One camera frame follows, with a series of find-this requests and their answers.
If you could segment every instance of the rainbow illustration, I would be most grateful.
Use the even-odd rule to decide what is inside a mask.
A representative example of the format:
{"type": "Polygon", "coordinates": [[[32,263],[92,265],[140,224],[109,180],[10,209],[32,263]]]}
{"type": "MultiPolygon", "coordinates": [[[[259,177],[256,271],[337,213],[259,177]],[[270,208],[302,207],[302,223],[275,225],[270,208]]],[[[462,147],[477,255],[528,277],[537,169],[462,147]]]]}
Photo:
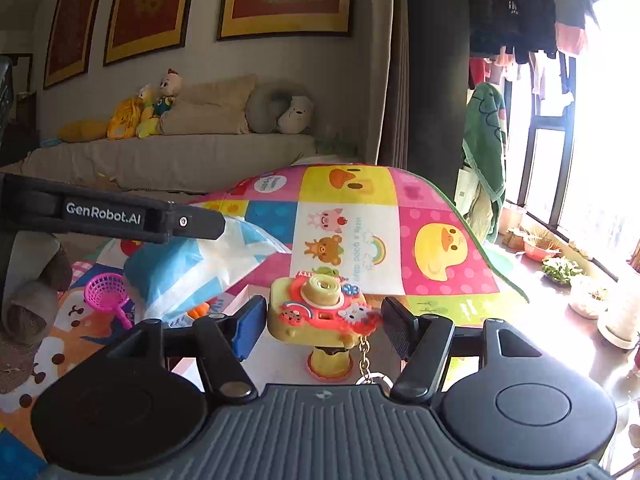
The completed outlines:
{"type": "Polygon", "coordinates": [[[386,258],[386,247],[385,243],[378,238],[377,236],[371,237],[371,245],[376,248],[376,255],[371,259],[371,262],[374,265],[381,264],[386,258]]]}

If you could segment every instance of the blue flower charm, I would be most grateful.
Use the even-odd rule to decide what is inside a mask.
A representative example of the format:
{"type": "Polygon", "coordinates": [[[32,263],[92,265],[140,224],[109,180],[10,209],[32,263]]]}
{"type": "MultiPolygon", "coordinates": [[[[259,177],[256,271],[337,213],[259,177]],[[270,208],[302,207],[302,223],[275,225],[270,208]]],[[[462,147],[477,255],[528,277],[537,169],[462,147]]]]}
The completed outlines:
{"type": "Polygon", "coordinates": [[[353,285],[353,283],[345,283],[342,286],[342,292],[346,296],[359,296],[360,295],[360,287],[357,285],[353,285]]]}

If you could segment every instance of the ribbed gray surface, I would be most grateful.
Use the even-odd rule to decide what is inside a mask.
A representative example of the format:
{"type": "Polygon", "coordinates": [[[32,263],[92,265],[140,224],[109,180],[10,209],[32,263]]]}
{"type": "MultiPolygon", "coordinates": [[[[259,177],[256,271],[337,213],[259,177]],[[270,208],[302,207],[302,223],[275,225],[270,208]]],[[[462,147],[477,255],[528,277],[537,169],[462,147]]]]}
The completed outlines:
{"type": "MultiPolygon", "coordinates": [[[[55,466],[45,480],[108,480],[55,466]]],[[[223,408],[173,460],[130,480],[604,480],[594,463],[528,475],[467,456],[425,408],[388,400],[378,386],[268,386],[250,406],[223,408]]]]}

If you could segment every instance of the colorful play mat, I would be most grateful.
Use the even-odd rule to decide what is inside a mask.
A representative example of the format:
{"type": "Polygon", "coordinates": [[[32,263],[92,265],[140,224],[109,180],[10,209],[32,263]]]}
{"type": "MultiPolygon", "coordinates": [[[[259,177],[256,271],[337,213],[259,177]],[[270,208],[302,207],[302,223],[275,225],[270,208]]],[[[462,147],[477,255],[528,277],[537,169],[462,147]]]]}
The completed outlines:
{"type": "MultiPolygon", "coordinates": [[[[373,306],[395,296],[414,314],[441,314],[456,325],[480,326],[487,317],[515,322],[528,310],[524,294],[494,267],[451,202],[402,170],[292,166],[244,180],[197,205],[244,217],[291,249],[269,256],[213,298],[214,310],[223,310],[247,285],[268,288],[301,270],[358,283],[373,306]]],[[[111,240],[97,258],[74,265],[74,283],[60,297],[32,376],[0,395],[0,480],[31,480],[46,465],[31,432],[31,407],[47,386],[123,333],[113,314],[94,312],[84,303],[82,290],[96,274],[122,273],[139,246],[111,240]]],[[[504,267],[499,256],[493,260],[504,267]]],[[[124,310],[133,319],[131,302],[124,310]]],[[[456,374],[454,368],[448,377],[456,374]]]]}

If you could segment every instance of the blue polka dot square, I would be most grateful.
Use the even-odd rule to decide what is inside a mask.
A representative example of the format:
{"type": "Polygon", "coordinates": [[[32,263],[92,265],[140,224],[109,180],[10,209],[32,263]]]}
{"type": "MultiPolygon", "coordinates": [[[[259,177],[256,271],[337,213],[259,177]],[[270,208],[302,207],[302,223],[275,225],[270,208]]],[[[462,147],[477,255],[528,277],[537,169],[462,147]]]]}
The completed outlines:
{"type": "Polygon", "coordinates": [[[46,466],[9,431],[0,431],[0,480],[33,480],[46,466]]]}
{"type": "Polygon", "coordinates": [[[298,202],[251,200],[244,218],[264,229],[283,244],[292,244],[297,211],[298,202]]]}

